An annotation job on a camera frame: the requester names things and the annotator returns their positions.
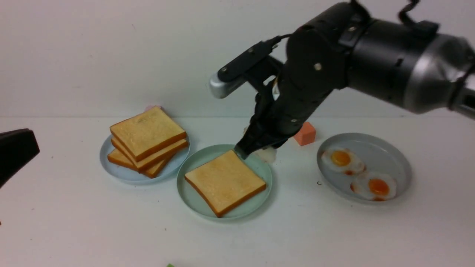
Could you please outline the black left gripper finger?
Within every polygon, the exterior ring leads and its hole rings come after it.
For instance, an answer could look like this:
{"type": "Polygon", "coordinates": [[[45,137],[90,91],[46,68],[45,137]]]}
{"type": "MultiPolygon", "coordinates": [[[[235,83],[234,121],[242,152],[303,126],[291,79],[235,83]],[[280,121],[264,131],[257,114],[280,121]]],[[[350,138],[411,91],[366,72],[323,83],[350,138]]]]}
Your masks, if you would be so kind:
{"type": "Polygon", "coordinates": [[[16,129],[0,133],[0,186],[40,153],[31,129],[16,129]]]}

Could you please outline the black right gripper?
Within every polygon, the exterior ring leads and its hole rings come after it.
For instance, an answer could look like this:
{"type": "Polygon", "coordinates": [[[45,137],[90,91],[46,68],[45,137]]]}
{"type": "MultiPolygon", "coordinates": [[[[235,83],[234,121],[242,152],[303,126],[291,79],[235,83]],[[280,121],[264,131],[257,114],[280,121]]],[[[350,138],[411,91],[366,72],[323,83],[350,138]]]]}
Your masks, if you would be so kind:
{"type": "Polygon", "coordinates": [[[334,90],[331,75],[285,66],[278,76],[280,96],[256,115],[234,146],[234,152],[247,159],[259,149],[278,149],[292,138],[303,123],[334,90]]]}

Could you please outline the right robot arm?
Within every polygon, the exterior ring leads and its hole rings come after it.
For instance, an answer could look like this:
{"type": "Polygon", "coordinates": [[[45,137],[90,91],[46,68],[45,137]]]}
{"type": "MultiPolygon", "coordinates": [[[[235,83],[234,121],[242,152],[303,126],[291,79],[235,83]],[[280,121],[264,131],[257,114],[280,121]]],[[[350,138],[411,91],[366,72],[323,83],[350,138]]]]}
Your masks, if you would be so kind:
{"type": "Polygon", "coordinates": [[[474,49],[439,25],[372,18],[356,0],[339,2],[287,35],[286,62],[276,75],[279,97],[259,93],[260,110],[235,151],[280,147],[336,89],[351,88],[414,114],[447,108],[474,118],[474,49]]]}

